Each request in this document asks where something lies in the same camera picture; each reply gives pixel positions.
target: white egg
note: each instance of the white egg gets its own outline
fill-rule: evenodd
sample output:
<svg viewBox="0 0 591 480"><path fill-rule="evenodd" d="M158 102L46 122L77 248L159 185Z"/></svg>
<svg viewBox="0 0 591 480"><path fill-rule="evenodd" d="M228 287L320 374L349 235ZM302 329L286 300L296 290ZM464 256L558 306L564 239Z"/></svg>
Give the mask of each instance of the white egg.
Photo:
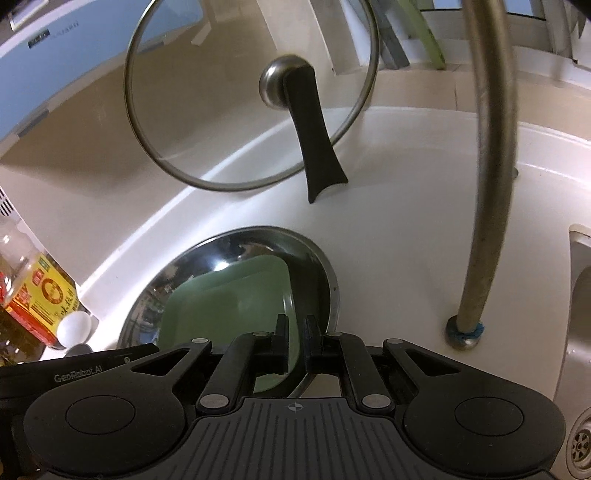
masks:
<svg viewBox="0 0 591 480"><path fill-rule="evenodd" d="M86 312L72 312L57 326L57 339L66 348L84 343L90 335L92 320Z"/></svg>

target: green plate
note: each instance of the green plate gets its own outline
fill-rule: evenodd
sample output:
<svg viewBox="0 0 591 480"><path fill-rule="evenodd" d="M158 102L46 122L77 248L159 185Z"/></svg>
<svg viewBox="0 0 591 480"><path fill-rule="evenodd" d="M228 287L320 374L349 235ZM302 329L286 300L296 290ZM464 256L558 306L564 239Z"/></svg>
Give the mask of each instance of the green plate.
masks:
<svg viewBox="0 0 591 480"><path fill-rule="evenodd" d="M289 270L273 255L261 255L223 270L192 278L177 288L165 305L157 345L163 349L193 338L228 345L248 332L273 332L277 315L289 318L289 371L300 354L300 337L293 307ZM255 392L279 384L287 374L263 375Z"/></svg>

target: drain strainer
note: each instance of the drain strainer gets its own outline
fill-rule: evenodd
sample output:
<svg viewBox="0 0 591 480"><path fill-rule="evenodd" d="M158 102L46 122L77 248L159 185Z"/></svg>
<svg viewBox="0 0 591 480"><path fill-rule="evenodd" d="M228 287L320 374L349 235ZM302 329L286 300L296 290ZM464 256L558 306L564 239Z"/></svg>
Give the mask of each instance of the drain strainer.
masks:
<svg viewBox="0 0 591 480"><path fill-rule="evenodd" d="M570 447L570 454L573 457L575 466L583 467L591 452L591 433L588 430L580 430L574 436Z"/></svg>
<svg viewBox="0 0 591 480"><path fill-rule="evenodd" d="M575 422L567 445L566 464L571 475L581 480L591 478L591 408Z"/></svg>

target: yellow label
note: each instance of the yellow label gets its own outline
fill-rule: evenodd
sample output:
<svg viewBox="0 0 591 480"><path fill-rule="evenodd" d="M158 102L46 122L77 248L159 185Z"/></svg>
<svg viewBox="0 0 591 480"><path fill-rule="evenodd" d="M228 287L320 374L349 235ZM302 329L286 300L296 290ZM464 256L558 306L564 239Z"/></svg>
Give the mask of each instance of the yellow label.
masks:
<svg viewBox="0 0 591 480"><path fill-rule="evenodd" d="M76 289L51 266L44 255L27 274L11 304L25 310L53 335L60 320L78 309Z"/></svg>

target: cooking oil bottle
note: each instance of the cooking oil bottle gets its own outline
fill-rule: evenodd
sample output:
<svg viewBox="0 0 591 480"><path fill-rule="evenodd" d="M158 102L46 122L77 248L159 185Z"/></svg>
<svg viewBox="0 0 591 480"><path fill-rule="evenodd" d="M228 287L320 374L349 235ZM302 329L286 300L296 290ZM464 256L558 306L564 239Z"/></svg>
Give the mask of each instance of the cooking oil bottle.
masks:
<svg viewBox="0 0 591 480"><path fill-rule="evenodd" d="M45 344L0 307L0 367L41 358Z"/></svg>
<svg viewBox="0 0 591 480"><path fill-rule="evenodd" d="M0 217L0 306L52 348L63 348L57 325L80 306L72 279L6 217Z"/></svg>

